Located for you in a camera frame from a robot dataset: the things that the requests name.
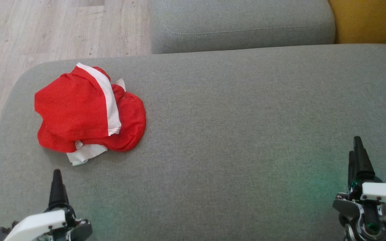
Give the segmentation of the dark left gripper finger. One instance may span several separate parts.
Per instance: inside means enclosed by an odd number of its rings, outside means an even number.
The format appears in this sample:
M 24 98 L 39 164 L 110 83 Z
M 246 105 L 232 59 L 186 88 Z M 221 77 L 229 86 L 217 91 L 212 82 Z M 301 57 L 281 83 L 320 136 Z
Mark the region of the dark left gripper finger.
M 53 179 L 50 190 L 48 209 L 55 209 L 56 207 L 63 207 L 69 204 L 66 187 L 63 184 L 62 174 L 60 169 L 53 171 Z

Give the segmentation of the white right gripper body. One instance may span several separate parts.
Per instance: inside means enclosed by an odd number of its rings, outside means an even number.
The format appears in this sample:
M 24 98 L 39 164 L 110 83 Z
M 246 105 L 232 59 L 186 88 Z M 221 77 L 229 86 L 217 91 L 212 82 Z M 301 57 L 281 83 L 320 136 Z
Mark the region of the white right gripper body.
M 386 241 L 386 183 L 364 182 L 333 201 L 344 227 L 342 241 Z

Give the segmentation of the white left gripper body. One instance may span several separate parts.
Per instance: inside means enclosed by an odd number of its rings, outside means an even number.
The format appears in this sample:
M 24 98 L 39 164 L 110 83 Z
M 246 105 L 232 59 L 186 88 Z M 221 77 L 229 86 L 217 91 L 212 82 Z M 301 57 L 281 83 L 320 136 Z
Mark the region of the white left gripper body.
M 56 205 L 24 218 L 4 241 L 87 241 L 91 235 L 91 222 L 77 218 L 70 205 Z

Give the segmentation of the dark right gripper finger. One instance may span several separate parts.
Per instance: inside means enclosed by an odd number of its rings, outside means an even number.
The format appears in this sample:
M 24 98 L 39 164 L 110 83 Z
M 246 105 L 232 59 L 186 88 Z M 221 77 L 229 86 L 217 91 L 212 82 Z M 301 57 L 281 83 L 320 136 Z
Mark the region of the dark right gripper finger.
M 360 136 L 355 136 L 353 139 L 353 151 L 354 151 L 354 163 L 353 173 L 354 177 L 358 180 L 369 179 L 372 180 L 375 177 L 375 172 L 369 155 L 363 145 L 363 141 Z
M 351 187 L 352 182 L 355 178 L 355 161 L 356 161 L 356 153 L 355 151 L 350 151 L 348 156 L 347 188 Z

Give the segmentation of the red basketball jersey white shoulders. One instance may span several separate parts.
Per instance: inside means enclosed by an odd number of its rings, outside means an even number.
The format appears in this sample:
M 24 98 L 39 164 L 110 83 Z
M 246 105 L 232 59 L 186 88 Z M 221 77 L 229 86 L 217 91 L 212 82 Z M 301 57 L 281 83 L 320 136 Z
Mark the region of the red basketball jersey white shoulders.
M 81 90 L 69 108 L 69 137 L 76 150 L 67 153 L 74 166 L 86 163 L 107 150 L 133 149 L 144 134 L 146 112 L 142 100 L 127 91 L 122 78 L 111 83 L 98 67 L 78 63 L 72 75 L 78 77 Z

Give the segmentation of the large grey sofa seat cushion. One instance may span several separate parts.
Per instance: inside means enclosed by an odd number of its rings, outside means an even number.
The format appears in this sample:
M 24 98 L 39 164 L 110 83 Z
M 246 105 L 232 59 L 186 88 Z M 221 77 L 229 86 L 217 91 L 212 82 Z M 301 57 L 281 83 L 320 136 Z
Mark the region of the large grey sofa seat cushion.
M 354 136 L 386 181 L 386 45 L 80 62 L 143 100 L 144 136 L 75 167 L 41 148 L 34 94 L 78 60 L 33 67 L 0 117 L 0 226 L 43 212 L 59 168 L 87 241 L 342 241 Z

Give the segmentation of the yellow sofa back cushion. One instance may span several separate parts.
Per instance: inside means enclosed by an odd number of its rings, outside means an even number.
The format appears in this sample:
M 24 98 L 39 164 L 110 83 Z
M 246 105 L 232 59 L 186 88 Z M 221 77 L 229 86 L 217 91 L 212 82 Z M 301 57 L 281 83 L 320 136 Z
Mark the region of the yellow sofa back cushion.
M 328 0 L 336 43 L 386 44 L 386 0 Z

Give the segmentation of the small grey sofa seat cushion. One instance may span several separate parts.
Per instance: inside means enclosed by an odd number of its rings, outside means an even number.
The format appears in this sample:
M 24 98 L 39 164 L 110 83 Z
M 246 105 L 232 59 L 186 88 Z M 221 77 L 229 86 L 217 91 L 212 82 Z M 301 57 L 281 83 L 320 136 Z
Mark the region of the small grey sofa seat cushion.
M 328 0 L 151 0 L 153 54 L 326 45 Z

